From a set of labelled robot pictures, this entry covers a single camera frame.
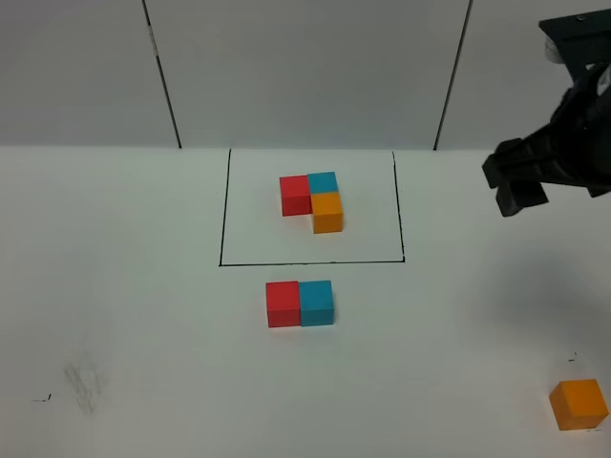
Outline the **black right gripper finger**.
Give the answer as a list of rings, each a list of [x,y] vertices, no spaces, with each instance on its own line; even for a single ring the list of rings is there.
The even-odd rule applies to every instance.
[[[538,182],[510,181],[497,187],[496,202],[501,215],[508,218],[524,208],[546,204],[549,199]]]
[[[489,155],[482,170],[490,189],[508,182],[541,183],[539,170],[542,150],[529,138],[503,141]]]

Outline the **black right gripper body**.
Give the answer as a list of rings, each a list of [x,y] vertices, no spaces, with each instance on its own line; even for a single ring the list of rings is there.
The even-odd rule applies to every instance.
[[[610,64],[592,66],[567,90],[544,130],[544,183],[581,187],[591,197],[610,192]]]

